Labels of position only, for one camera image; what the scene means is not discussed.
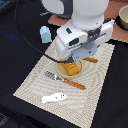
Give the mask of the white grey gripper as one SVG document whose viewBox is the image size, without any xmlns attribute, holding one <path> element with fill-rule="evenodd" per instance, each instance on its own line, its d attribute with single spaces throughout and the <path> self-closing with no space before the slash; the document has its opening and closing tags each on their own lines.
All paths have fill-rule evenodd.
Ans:
<svg viewBox="0 0 128 128">
<path fill-rule="evenodd" d="M 94 55 L 98 46 L 111 38 L 113 24 L 113 19 L 106 19 L 99 28 L 83 31 L 68 21 L 57 30 L 58 57 L 66 63 L 74 63 Z"/>
</svg>

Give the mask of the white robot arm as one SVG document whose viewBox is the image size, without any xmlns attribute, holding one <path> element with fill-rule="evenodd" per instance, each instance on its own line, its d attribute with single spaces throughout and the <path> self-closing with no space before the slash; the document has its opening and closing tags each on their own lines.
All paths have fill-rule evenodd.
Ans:
<svg viewBox="0 0 128 128">
<path fill-rule="evenodd" d="M 50 13 L 71 19 L 57 30 L 59 63 L 75 63 L 109 41 L 114 19 L 104 19 L 109 0 L 41 0 Z"/>
</svg>

